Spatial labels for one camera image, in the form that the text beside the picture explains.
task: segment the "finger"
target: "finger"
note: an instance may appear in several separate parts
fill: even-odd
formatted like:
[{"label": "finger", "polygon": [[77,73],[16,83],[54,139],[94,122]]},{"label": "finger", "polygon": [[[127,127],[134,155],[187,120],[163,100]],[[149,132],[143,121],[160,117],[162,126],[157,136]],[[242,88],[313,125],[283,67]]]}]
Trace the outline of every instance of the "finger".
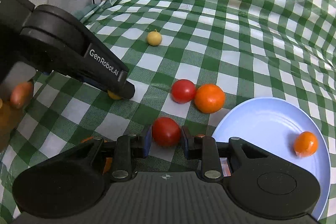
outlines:
[{"label": "finger", "polygon": [[34,91],[32,82],[23,82],[17,85],[10,96],[10,103],[15,108],[22,108],[31,98]]}]

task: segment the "metal pin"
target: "metal pin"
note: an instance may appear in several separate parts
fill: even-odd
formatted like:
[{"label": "metal pin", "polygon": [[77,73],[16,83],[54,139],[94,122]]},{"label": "metal pin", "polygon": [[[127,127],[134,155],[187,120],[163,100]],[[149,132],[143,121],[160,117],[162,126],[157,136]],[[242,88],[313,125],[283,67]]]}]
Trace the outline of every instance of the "metal pin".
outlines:
[{"label": "metal pin", "polygon": [[115,170],[112,172],[112,176],[116,179],[124,179],[128,176],[128,172],[125,170]]},{"label": "metal pin", "polygon": [[208,170],[204,173],[208,179],[218,179],[221,176],[221,173],[216,170]]}]

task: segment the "plate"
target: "plate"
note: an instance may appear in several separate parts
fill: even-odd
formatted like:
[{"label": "plate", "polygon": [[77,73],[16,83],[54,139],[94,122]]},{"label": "plate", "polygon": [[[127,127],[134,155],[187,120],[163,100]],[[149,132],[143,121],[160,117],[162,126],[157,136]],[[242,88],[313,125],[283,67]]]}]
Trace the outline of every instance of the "plate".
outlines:
[{"label": "plate", "polygon": [[[314,133],[319,147],[312,156],[298,158],[293,143],[303,131]],[[243,138],[311,172],[321,187],[312,216],[320,219],[330,191],[330,157],[319,128],[300,108],[279,98],[250,99],[232,109],[212,137],[218,142],[228,142],[230,137]]]}]

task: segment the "red tomato held by gripper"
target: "red tomato held by gripper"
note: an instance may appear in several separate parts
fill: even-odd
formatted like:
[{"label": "red tomato held by gripper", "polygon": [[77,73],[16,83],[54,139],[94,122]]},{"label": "red tomato held by gripper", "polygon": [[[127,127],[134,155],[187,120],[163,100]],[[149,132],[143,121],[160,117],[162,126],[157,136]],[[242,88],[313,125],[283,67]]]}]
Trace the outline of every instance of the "red tomato held by gripper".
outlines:
[{"label": "red tomato held by gripper", "polygon": [[178,144],[181,138],[179,125],[169,117],[160,117],[154,121],[152,136],[160,146],[172,146]]},{"label": "red tomato held by gripper", "polygon": [[179,103],[184,104],[193,100],[196,95],[196,87],[193,82],[187,79],[181,79],[174,83],[171,87],[172,99]]}]

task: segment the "checkered backdrop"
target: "checkered backdrop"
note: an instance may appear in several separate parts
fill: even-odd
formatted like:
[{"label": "checkered backdrop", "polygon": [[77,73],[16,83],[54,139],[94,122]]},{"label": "checkered backdrop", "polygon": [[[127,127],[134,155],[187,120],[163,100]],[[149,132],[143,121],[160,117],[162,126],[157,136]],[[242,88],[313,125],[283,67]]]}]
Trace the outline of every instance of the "checkered backdrop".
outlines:
[{"label": "checkered backdrop", "polygon": [[[82,22],[130,69],[136,93],[114,101],[106,93],[58,73],[38,74],[26,115],[0,154],[0,217],[19,211],[15,177],[89,136],[115,140],[140,133],[157,117],[211,135],[241,102],[274,96],[299,106],[322,131],[331,158],[331,191],[321,223],[336,223],[335,47],[336,0],[109,0]],[[157,29],[161,45],[146,43]],[[200,113],[170,96],[177,79],[214,83],[226,92],[224,108]],[[138,170],[192,170],[180,147],[152,144]]]}]

